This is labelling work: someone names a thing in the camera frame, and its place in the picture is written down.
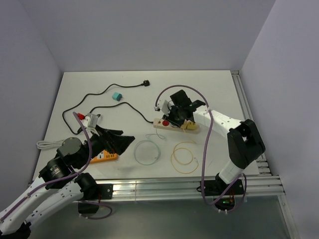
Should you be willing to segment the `small yellow plug adapter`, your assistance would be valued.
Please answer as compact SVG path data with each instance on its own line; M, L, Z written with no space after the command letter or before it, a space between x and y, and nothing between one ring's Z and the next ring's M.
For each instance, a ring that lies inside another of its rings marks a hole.
M198 130L199 128L200 126L198 126L196 123L193 123L191 121L187 124L187 130L194 131L194 130Z

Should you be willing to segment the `small teal plug adapter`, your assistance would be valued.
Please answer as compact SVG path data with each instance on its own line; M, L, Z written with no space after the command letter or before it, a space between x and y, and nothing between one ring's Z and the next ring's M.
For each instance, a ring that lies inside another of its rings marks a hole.
M114 92L112 94L112 99L119 102L121 99L123 98L122 94L121 93L118 93L118 92Z

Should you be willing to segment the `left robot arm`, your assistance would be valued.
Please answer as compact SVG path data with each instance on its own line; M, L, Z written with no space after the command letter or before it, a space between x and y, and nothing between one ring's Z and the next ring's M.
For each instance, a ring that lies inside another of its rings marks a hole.
M40 220L74 201L98 197L99 187L85 168L104 150L121 155L135 137L121 130L96 128L97 133L85 141L76 137L64 140L26 191L1 212L2 239L26 239Z

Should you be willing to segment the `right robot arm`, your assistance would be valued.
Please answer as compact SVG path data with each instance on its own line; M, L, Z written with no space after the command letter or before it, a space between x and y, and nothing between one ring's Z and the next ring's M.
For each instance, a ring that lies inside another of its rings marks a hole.
M216 190L227 194L235 178L266 150L256 124L251 119L234 119L209 108L205 100L192 101L184 90L170 96L171 103L156 103L163 119L182 127L186 122L196 123L227 139L229 160L217 174Z

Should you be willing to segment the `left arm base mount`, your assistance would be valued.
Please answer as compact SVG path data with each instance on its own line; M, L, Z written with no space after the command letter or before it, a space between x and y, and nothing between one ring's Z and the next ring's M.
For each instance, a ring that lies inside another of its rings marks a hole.
M113 209L102 202L102 200L110 200L113 195L113 184L98 184L90 193L85 193L84 197L78 201L77 209L80 216L91 219L100 220L109 217ZM107 208L108 214L104 216L96 216L99 209Z

